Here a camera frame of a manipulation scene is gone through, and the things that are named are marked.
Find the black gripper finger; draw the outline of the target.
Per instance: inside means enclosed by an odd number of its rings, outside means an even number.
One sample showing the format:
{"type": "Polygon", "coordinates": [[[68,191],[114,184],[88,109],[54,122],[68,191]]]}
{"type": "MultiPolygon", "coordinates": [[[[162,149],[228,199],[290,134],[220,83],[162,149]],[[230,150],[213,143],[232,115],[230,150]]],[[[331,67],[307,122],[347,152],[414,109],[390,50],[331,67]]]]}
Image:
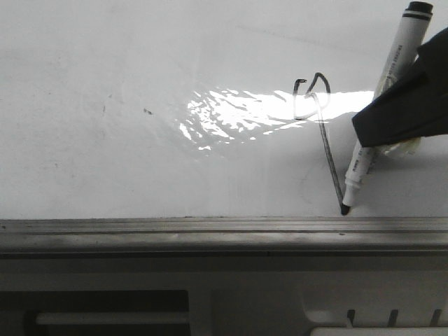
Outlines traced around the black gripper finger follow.
{"type": "Polygon", "coordinates": [[[361,146],[447,133],[447,30],[417,52],[405,75],[352,118],[361,146]]]}

